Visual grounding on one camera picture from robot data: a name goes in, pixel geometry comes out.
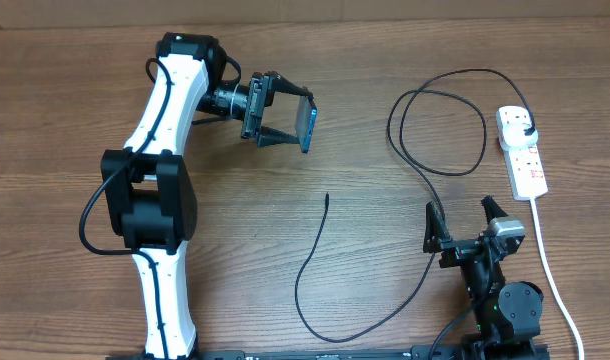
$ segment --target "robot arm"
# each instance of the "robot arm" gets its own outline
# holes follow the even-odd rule
[[[160,67],[136,131],[123,150],[105,152],[101,172],[107,182],[112,228],[133,251],[141,278],[148,324],[141,358],[189,359],[198,337],[187,300],[185,257],[196,228],[197,202],[183,153],[194,112],[242,120],[241,137],[255,139],[259,147],[296,143],[305,153],[316,106],[311,92],[275,72],[254,73],[249,86],[222,81],[225,66],[232,60],[211,36],[167,33],[157,44],[156,56],[167,69],[172,86],[154,137],[142,153],[127,161],[144,144],[161,111],[168,84]],[[297,136],[261,126],[263,109],[272,105],[276,91],[301,96]],[[156,181],[158,189],[133,187],[142,181]]]

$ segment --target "white power strip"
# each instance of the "white power strip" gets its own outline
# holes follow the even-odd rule
[[[496,112],[499,141],[505,153],[505,163],[514,199],[529,200],[545,194],[547,182],[545,182],[543,163],[535,143],[538,135],[525,136],[523,126],[519,126],[522,124],[530,125],[529,114],[522,107],[504,106]],[[519,130],[518,134],[512,131],[516,128]],[[514,133],[511,137],[511,145],[507,143],[509,137],[503,136],[508,133]]]
[[[498,138],[505,154],[505,163],[507,164],[507,174],[512,186],[512,193],[516,200],[529,200],[532,215],[534,217],[534,228],[536,230],[536,242],[538,244],[538,252],[541,256],[543,269],[547,276],[547,281],[552,288],[554,299],[561,309],[565,320],[569,324],[576,345],[578,347],[578,359],[585,359],[585,351],[583,349],[583,341],[581,335],[572,320],[571,315],[567,311],[563,300],[561,299],[552,272],[547,263],[545,254],[545,246],[543,245],[543,237],[541,234],[540,221],[536,208],[536,198],[547,193],[547,182],[545,181],[545,173],[543,172],[543,163],[541,162],[536,141],[538,141],[538,133],[534,131],[532,135],[525,135],[524,129],[530,126],[531,118],[527,110],[519,106],[504,106],[496,112],[496,124],[498,126]]]

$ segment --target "wood grain surface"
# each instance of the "wood grain surface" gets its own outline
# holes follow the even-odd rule
[[[551,268],[588,359],[610,360],[610,18],[0,31],[0,359],[101,359],[142,349],[146,322],[132,260],[88,253],[77,224],[101,181],[103,151],[121,148],[140,119],[151,90],[144,63],[165,31],[218,37],[243,79],[276,70],[309,87],[320,111],[307,155],[297,146],[257,149],[239,138],[240,122],[193,129],[185,159],[199,220],[187,273],[201,349],[431,343],[468,305],[458,269],[434,264],[403,312],[338,345],[301,324],[294,280],[329,192],[328,222],[299,292],[311,325],[347,336],[409,295],[428,260],[421,243],[431,198],[387,144],[387,115],[401,93],[434,75],[489,67],[510,76],[534,111],[550,189],[539,207]],[[537,342],[553,359],[574,359],[529,205],[512,199],[496,141],[494,113],[518,104],[517,96],[485,74],[433,88],[472,100],[490,121],[476,172],[430,176],[448,226],[459,238],[477,234],[486,194],[523,220],[526,241],[503,262],[504,274],[544,289]],[[296,99],[277,96],[274,104],[267,125],[292,130]],[[410,116],[405,139],[419,161],[453,171],[474,163],[482,129],[467,106],[423,95]],[[87,229],[99,247],[122,246],[104,199]],[[468,319],[447,341],[473,331]]]

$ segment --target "black cable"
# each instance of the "black cable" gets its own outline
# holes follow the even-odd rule
[[[238,84],[239,82],[241,82],[241,75],[242,75],[241,65],[236,60],[234,60],[234,58],[231,58],[229,56],[227,57],[227,62],[230,65],[232,65],[234,70],[236,70],[236,72],[238,73],[238,76],[233,80],[224,80],[223,84]]]
[[[453,75],[453,74],[460,74],[460,73],[466,73],[466,72],[490,72],[490,73],[496,74],[496,75],[502,77],[503,79],[505,79],[512,86],[512,88],[514,88],[514,90],[516,91],[518,96],[523,101],[523,105],[525,106],[525,108],[527,109],[528,113],[530,114],[530,117],[531,117],[531,120],[532,120],[532,127],[530,129],[527,129],[525,131],[525,133],[527,135],[529,135],[529,134],[531,134],[534,131],[534,128],[535,128],[534,116],[532,115],[532,112],[529,109],[529,106],[527,105],[527,101],[525,100],[525,98],[523,97],[521,92],[518,90],[518,88],[516,87],[516,85],[514,84],[514,82],[512,80],[510,80],[507,76],[505,76],[504,74],[502,74],[502,73],[500,73],[500,72],[498,72],[496,70],[491,70],[491,69],[465,69],[465,70],[452,71],[452,72],[449,72],[449,73],[445,73],[445,74],[436,76],[436,77],[426,81],[420,88],[418,88],[416,90],[410,90],[410,91],[407,91],[404,94],[402,94],[396,100],[396,102],[394,103],[394,106],[392,107],[392,110],[391,110],[391,112],[389,114],[389,117],[387,119],[387,127],[386,127],[386,132],[385,133],[387,135],[387,139],[388,139],[390,145],[392,146],[392,149],[394,149],[394,151],[398,154],[398,156],[400,156],[401,159],[403,159],[409,166],[411,166],[412,169],[414,169],[421,176],[421,178],[425,181],[425,183],[429,187],[430,191],[432,192],[432,195],[434,196],[434,199],[436,200],[436,205],[438,206],[438,210],[440,211],[441,218],[443,218],[443,220],[445,220],[445,210],[443,208],[443,204],[441,202],[441,199],[438,196],[438,193],[436,192],[436,189],[434,188],[434,185],[427,178],[427,176],[421,171],[421,169],[426,170],[426,171],[428,171],[430,173],[433,173],[433,174],[444,175],[444,176],[464,176],[464,175],[471,174],[480,165],[481,161],[483,160],[483,157],[485,156],[485,150],[486,150],[486,147],[487,147],[487,125],[486,125],[486,121],[485,121],[485,117],[483,116],[483,113],[471,101],[469,101],[469,100],[467,100],[467,99],[465,99],[465,98],[463,98],[461,96],[458,96],[456,94],[451,94],[451,93],[447,93],[447,92],[443,92],[443,91],[437,91],[437,90],[425,90],[425,88],[427,86],[429,86],[430,83],[432,83],[433,81],[435,81],[437,79],[440,79],[440,78],[443,78],[443,77],[446,77],[446,76],[449,76],[449,75]],[[482,144],[482,147],[481,147],[481,153],[480,153],[480,156],[479,156],[478,160],[474,164],[474,166],[472,166],[469,170],[463,171],[463,172],[458,172],[458,173],[450,173],[450,172],[444,172],[444,171],[435,170],[435,169],[432,169],[432,168],[430,168],[428,166],[425,166],[425,165],[419,163],[407,151],[407,148],[405,147],[405,142],[403,141],[403,124],[404,124],[405,119],[407,117],[407,111],[408,111],[409,107],[411,106],[412,102],[414,101],[414,99],[416,99],[416,96],[418,96],[419,93],[441,95],[441,96],[450,97],[450,98],[459,100],[459,101],[469,105],[472,109],[474,109],[474,111],[476,111],[478,116],[481,118],[481,123],[482,123],[482,126],[483,126],[483,144]],[[401,102],[401,100],[403,98],[405,98],[405,96],[407,96],[409,94],[413,94],[413,95],[412,95],[412,98],[408,101],[407,106],[405,107],[405,111],[403,112],[403,115],[401,117],[401,125],[400,125],[400,129],[399,129],[399,142],[400,142],[401,148],[403,150],[401,152],[401,150],[399,150],[396,147],[396,145],[394,144],[394,141],[392,139],[392,135],[391,135],[391,123],[392,123],[392,118],[394,116],[394,112],[396,111],[396,108],[398,107],[398,104]],[[436,256],[436,254],[432,254],[430,256],[430,259],[429,259],[429,262],[427,263],[427,267],[425,269],[425,272],[423,273],[423,276],[421,277],[420,281],[418,282],[418,285],[416,286],[416,289],[414,289],[414,292],[412,292],[412,294],[405,300],[405,302],[403,302],[398,308],[396,308],[396,310],[394,310],[394,312],[392,312],[390,315],[388,315],[387,317],[385,317],[383,320],[379,321],[378,323],[370,326],[369,328],[367,328],[367,329],[365,329],[365,330],[363,330],[363,331],[361,331],[361,332],[359,332],[359,333],[357,333],[355,335],[352,335],[352,336],[349,336],[349,337],[346,337],[346,338],[343,338],[343,339],[331,339],[331,338],[322,336],[322,335],[318,334],[316,331],[314,331],[311,328],[311,326],[307,323],[305,318],[303,317],[303,314],[302,314],[301,309],[300,309],[300,305],[298,303],[298,284],[299,284],[299,281],[300,281],[301,274],[303,273],[303,270],[305,270],[305,267],[307,266],[307,264],[311,260],[312,256],[314,255],[314,251],[316,250],[316,245],[318,244],[318,240],[319,240],[319,238],[321,236],[321,233],[323,231],[323,226],[325,225],[325,219],[327,218],[328,208],[329,208],[329,194],[325,196],[325,213],[323,215],[323,220],[321,221],[321,226],[320,226],[320,229],[318,231],[318,235],[316,236],[316,240],[314,241],[314,246],[312,247],[312,251],[310,252],[309,256],[307,257],[307,259],[303,263],[303,266],[301,266],[301,269],[298,272],[298,276],[296,277],[296,282],[294,284],[294,300],[295,300],[295,303],[296,303],[296,310],[298,311],[298,315],[301,318],[301,321],[303,322],[303,325],[305,325],[307,330],[309,330],[309,332],[311,332],[312,335],[316,336],[317,338],[319,338],[321,340],[327,341],[327,342],[331,342],[331,343],[343,343],[343,342],[354,340],[354,339],[356,339],[356,338],[358,338],[358,337],[360,337],[362,335],[365,335],[366,333],[376,329],[377,327],[383,325],[385,322],[387,322],[388,320],[390,320],[391,318],[396,316],[401,310],[403,310],[403,308],[405,308],[405,306],[407,306],[407,304],[409,304],[412,301],[412,299],[416,296],[416,293],[420,290],[421,286],[423,285],[423,282],[425,281],[425,277],[427,276],[427,273],[429,272],[429,269],[430,269],[430,267],[432,265],[432,262],[434,261],[434,258]]]
[[[112,180],[114,180],[114,178],[116,178],[116,176],[121,171],[123,171],[123,169],[128,167],[140,154],[142,154],[143,151],[145,151],[145,149],[147,148],[149,143],[154,139],[154,135],[156,134],[158,125],[160,124],[161,120],[163,119],[163,115],[165,114],[165,110],[167,109],[167,104],[169,103],[169,98],[172,93],[172,85],[174,85],[174,84],[172,83],[172,78],[169,75],[169,71],[167,71],[167,68],[165,67],[165,65],[163,65],[163,63],[156,58],[151,58],[151,59],[147,60],[147,62],[145,63],[145,72],[147,72],[147,76],[150,79],[152,79],[152,81],[154,81],[154,76],[152,76],[152,73],[149,68],[152,63],[156,63],[159,66],[159,68],[165,74],[165,78],[167,80],[165,98],[163,99],[163,103],[161,104],[161,109],[158,112],[158,116],[156,116],[156,120],[154,121],[154,124],[152,125],[151,130],[147,133],[147,137],[145,138],[145,141],[143,142],[143,144],[138,148],[138,150],[136,150],[136,152],[134,152],[132,155],[130,155],[130,157],[127,158],[127,160],[125,160],[125,162],[123,162],[121,164],[121,166],[119,166],[116,170],[114,170],[114,172],[110,176],[108,176],[107,179],[105,179],[105,181],[103,181],[103,183],[98,187],[98,189],[96,189],[94,194],[90,197],[89,201],[87,202],[87,205],[85,205],[85,209],[83,209],[83,213],[81,214],[81,218],[78,223],[78,236],[81,239],[81,243],[83,244],[83,246],[85,246],[85,248],[87,250],[89,250],[90,252],[92,252],[94,254],[110,255],[110,256],[111,255],[140,255],[143,258],[145,258],[145,260],[147,260],[147,262],[149,263],[149,267],[152,269],[152,276],[154,277],[154,297],[155,297],[155,303],[156,303],[156,319],[158,321],[158,330],[160,331],[160,334],[161,334],[161,342],[163,343],[163,354],[165,356],[165,359],[169,359],[169,354],[167,351],[167,339],[165,337],[165,329],[164,329],[165,324],[163,324],[163,315],[162,315],[162,311],[161,311],[160,289],[159,289],[159,284],[158,284],[158,273],[156,271],[157,263],[154,262],[154,260],[148,254],[146,254],[142,251],[139,251],[139,250],[97,249],[92,244],[89,243],[89,241],[87,240],[87,237],[85,236],[85,224],[87,223],[87,217],[89,216],[89,213],[91,212],[92,208],[94,207],[94,204],[96,204],[96,201],[103,194],[103,192],[107,188],[108,184]]]
[[[421,277],[421,280],[418,282],[418,286],[416,286],[416,290],[414,290],[414,292],[412,293],[412,295],[410,295],[407,300],[405,300],[405,302],[403,302],[396,310],[394,310],[391,314],[389,314],[386,318],[384,318],[383,320],[377,322],[376,324],[370,326],[369,328],[359,332],[358,334],[354,334],[352,336],[346,337],[344,339],[331,339],[325,336],[320,335],[319,333],[317,333],[316,331],[314,331],[314,329],[311,328],[311,326],[309,326],[309,324],[307,323],[307,321],[305,320],[305,317],[303,316],[303,312],[301,311],[301,307],[298,303],[298,284],[301,280],[301,275],[303,274],[303,270],[305,270],[305,267],[307,266],[307,264],[309,263],[309,261],[312,259],[312,256],[314,255],[314,251],[316,251],[316,245],[318,245],[318,239],[320,239],[321,237],[321,233],[323,232],[323,226],[325,226],[325,219],[327,219],[327,211],[329,210],[329,194],[325,195],[325,213],[323,214],[323,220],[321,221],[321,227],[318,229],[318,235],[316,235],[316,241],[314,241],[314,246],[312,247],[312,251],[309,253],[309,256],[307,257],[307,260],[305,260],[305,262],[303,263],[303,266],[301,266],[301,269],[298,271],[298,275],[296,276],[296,283],[294,284],[294,302],[296,303],[296,310],[298,311],[298,316],[301,318],[301,321],[303,322],[303,324],[305,325],[305,327],[307,328],[307,330],[309,330],[309,332],[311,332],[314,336],[316,336],[317,338],[327,341],[327,342],[331,342],[331,343],[343,343],[343,342],[348,342],[351,340],[354,340],[360,336],[363,336],[365,334],[367,334],[368,332],[376,329],[377,327],[383,325],[384,323],[386,323],[389,319],[393,318],[394,316],[396,316],[396,314],[398,314],[401,310],[403,310],[405,308],[405,306],[407,306],[407,304],[410,303],[410,301],[412,301],[412,299],[414,298],[414,296],[416,296],[416,293],[418,292],[418,290],[420,290],[421,285],[423,284],[423,281],[425,280],[425,277],[427,276],[427,273],[429,272],[429,268],[432,265],[432,262],[430,260],[429,264],[427,264],[427,267],[425,268],[425,272],[423,273],[423,276]]]
[[[472,305],[470,305],[467,309],[465,309],[465,311],[460,313],[460,315],[458,315],[454,320],[452,320],[449,324],[447,324],[447,326],[445,326],[443,328],[443,330],[438,334],[438,336],[434,340],[432,347],[429,349],[429,354],[427,356],[428,360],[432,360],[432,358],[434,357],[434,352],[436,351],[436,347],[438,347],[438,344],[440,344],[441,340],[443,340],[443,337],[445,337],[445,335],[447,335],[447,333],[449,333],[456,325],[458,325],[461,321],[463,321],[467,317],[467,315],[469,315],[469,313],[472,312],[472,310],[476,309],[481,304],[483,304],[485,302],[485,300],[487,300],[487,298],[489,297],[489,292],[492,290],[492,285],[494,282],[494,260],[492,258],[492,250],[490,249],[489,243],[486,242],[485,245],[486,245],[485,248],[487,249],[487,261],[488,261],[487,266],[489,267],[486,291],[485,291],[484,295],[481,296],[480,299],[478,299],[474,303],[472,303]]]
[[[192,120],[192,125],[205,125],[205,124],[211,124],[211,123],[215,123],[215,122],[229,121],[229,120],[232,120],[231,115],[216,116],[216,117],[211,117],[211,118],[207,118],[207,119]]]

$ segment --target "wall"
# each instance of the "wall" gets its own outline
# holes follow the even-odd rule
[[[610,0],[0,0],[0,28],[610,16]]]

